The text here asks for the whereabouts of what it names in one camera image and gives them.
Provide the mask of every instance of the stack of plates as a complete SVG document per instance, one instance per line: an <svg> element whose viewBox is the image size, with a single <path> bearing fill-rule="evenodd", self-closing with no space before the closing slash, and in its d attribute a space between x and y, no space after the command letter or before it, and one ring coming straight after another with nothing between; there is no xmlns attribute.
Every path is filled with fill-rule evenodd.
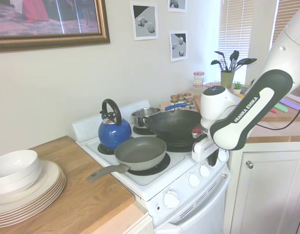
<svg viewBox="0 0 300 234"><path fill-rule="evenodd" d="M0 228L22 222L49 206L62 192L65 176L51 161L42 160L41 174L27 190L0 195Z"/></svg>

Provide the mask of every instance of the stove knob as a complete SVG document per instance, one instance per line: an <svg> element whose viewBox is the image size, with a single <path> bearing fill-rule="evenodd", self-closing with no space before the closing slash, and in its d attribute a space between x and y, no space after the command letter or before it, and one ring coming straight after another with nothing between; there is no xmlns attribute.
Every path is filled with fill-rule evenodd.
<svg viewBox="0 0 300 234"><path fill-rule="evenodd" d="M193 187L197 187L200 184L200 180L195 174L190 174L189 175L189 184Z"/></svg>
<svg viewBox="0 0 300 234"><path fill-rule="evenodd" d="M225 162L227 160L227 155L224 151L219 151L218 153L218 159L220 162Z"/></svg>
<svg viewBox="0 0 300 234"><path fill-rule="evenodd" d="M200 167L200 175L202 177L209 177L209 175L210 175L209 169L206 166L201 165L201 167Z"/></svg>
<svg viewBox="0 0 300 234"><path fill-rule="evenodd" d="M177 198L177 193L175 191L169 190L165 193L164 204L167 208L173 209L179 206L180 201Z"/></svg>

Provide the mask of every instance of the window blinds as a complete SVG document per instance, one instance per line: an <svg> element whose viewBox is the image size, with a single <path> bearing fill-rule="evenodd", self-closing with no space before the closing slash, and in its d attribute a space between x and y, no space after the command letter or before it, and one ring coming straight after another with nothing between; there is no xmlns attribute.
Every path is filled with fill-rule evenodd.
<svg viewBox="0 0 300 234"><path fill-rule="evenodd" d="M290 19L300 9L300 0L279 0L278 12L272 37L272 43L276 41Z"/></svg>
<svg viewBox="0 0 300 234"><path fill-rule="evenodd" d="M239 60L248 57L255 0L221 0L218 50L224 52L228 65L234 50ZM246 66L236 71L234 82L245 83Z"/></svg>

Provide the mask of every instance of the oven door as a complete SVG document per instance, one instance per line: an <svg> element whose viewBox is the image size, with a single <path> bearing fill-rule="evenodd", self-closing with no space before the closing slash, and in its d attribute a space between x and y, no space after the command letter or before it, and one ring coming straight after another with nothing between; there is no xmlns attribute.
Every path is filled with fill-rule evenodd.
<svg viewBox="0 0 300 234"><path fill-rule="evenodd" d="M155 234L222 234L225 191L230 176L197 209L176 224L165 223Z"/></svg>

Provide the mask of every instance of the kettle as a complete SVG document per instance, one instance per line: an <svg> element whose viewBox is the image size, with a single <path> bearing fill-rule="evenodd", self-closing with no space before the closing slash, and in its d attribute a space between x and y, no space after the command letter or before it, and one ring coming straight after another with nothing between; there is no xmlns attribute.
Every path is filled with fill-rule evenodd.
<svg viewBox="0 0 300 234"><path fill-rule="evenodd" d="M113 109L113 113L107 112L107 104ZM103 121L98 131L100 142L105 148L114 150L131 138L131 127L125 119L121 118L119 107L111 99L103 101L101 113Z"/></svg>

